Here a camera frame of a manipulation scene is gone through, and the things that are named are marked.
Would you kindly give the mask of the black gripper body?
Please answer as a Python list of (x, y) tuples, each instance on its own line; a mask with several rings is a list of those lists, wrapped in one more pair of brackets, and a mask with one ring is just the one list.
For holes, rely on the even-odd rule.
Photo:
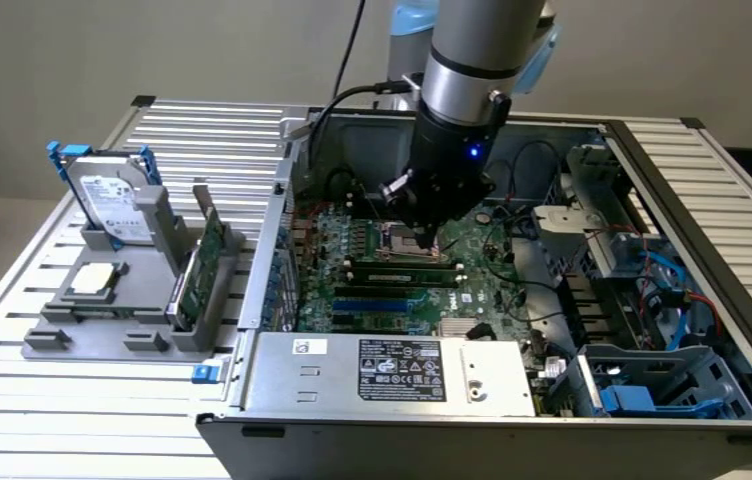
[(437, 230), (493, 192), (484, 168), (505, 120), (496, 115), (461, 125), (428, 110), (417, 112), (406, 163), (379, 185), (382, 199), (411, 230)]

